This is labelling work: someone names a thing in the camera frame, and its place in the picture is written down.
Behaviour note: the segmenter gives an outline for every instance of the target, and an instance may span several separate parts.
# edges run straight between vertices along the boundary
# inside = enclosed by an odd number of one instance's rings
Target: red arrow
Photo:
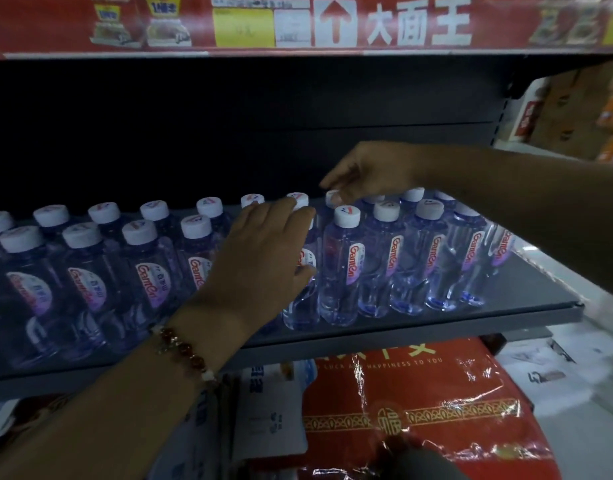
[[[333,43],[340,42],[340,26],[344,20],[351,23],[353,20],[350,13],[337,0],[333,0],[330,5],[320,14],[320,20],[326,22],[331,20],[333,26]]]

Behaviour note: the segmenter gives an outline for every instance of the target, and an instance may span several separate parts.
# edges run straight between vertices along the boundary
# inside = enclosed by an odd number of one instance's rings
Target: bracelet
[[[193,352],[193,347],[190,344],[181,341],[174,329],[170,327],[163,327],[162,325],[156,325],[151,328],[151,333],[153,335],[159,335],[162,339],[162,344],[159,346],[157,351],[158,355],[177,349],[182,357],[189,359],[191,369],[200,371],[202,380],[204,380],[207,385],[217,385],[215,374],[206,367],[206,362],[204,359]]]

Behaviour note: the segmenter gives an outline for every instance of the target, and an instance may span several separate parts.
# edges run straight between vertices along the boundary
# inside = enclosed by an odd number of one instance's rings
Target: red shelf banner
[[[0,0],[0,54],[613,53],[613,0]]]

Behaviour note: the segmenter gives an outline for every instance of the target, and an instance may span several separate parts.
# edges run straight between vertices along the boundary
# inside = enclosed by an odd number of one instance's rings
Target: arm
[[[460,145],[366,142],[323,179],[351,203],[440,189],[613,293],[613,166]]]
[[[218,371],[308,283],[295,263],[314,211],[295,200],[248,206],[206,284],[167,326]],[[197,399],[201,380],[152,337],[79,394],[58,417],[0,456],[0,479],[142,479]]]

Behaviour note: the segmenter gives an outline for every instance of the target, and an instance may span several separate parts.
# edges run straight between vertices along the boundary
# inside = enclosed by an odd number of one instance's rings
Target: yellow price tag
[[[94,5],[95,12],[102,22],[119,22],[119,6],[117,5]]]
[[[275,47],[273,10],[213,8],[213,26],[218,47]]]
[[[180,0],[146,0],[151,15],[155,18],[177,18],[180,16]]]

